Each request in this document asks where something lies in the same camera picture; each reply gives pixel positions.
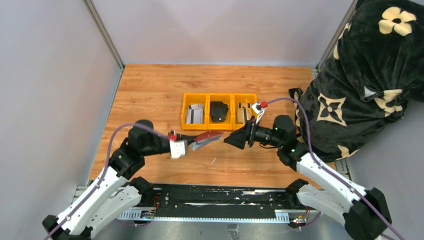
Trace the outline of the red leather card holder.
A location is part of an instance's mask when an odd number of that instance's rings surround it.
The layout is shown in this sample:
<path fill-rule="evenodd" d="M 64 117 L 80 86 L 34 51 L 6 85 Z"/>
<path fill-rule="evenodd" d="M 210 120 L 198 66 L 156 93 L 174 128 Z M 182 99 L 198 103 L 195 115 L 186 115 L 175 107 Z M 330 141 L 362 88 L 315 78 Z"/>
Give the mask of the red leather card holder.
<path fill-rule="evenodd" d="M 223 132 L 217 131 L 217 130 L 208 130 L 206 132 L 203 132 L 199 135 L 197 135 L 196 141 L 203 141 L 206 139 L 213 139 L 214 141 L 219 140 L 221 136 L 223 135 Z"/>

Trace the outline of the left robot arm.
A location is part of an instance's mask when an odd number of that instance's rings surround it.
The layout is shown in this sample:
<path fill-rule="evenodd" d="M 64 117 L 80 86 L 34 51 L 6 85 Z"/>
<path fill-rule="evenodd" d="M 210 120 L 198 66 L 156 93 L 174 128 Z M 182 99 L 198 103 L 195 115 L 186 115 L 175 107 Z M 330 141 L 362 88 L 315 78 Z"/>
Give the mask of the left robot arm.
<path fill-rule="evenodd" d="M 154 130 L 151 121 L 141 119 L 123 124 L 130 127 L 128 136 L 114 152 L 107 149 L 106 162 L 99 176 L 69 207 L 58 215 L 48 215 L 42 226 L 47 240 L 92 240 L 110 222 L 129 208 L 149 206 L 153 202 L 153 187 L 142 177 L 133 175 L 145 165 L 145 157 L 170 154 L 178 159 L 222 136 L 209 130 L 199 135 L 184 135 L 171 131 L 162 134 Z"/>

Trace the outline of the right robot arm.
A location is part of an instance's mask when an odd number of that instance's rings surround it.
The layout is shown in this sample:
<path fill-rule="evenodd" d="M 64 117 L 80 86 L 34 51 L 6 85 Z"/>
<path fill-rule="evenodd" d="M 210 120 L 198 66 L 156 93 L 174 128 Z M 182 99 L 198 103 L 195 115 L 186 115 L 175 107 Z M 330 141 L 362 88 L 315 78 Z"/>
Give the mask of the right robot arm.
<path fill-rule="evenodd" d="M 317 189 L 298 179 L 288 186 L 286 204 L 292 209 L 311 207 L 344 226 L 354 240 L 375 240 L 391 224 L 384 194 L 367 189 L 329 167 L 296 138 L 296 127 L 288 115 L 278 115 L 272 128 L 262 127 L 254 118 L 229 134 L 226 144 L 243 150 L 254 143 L 276 148 L 279 160 L 287 167 L 317 183 Z"/>

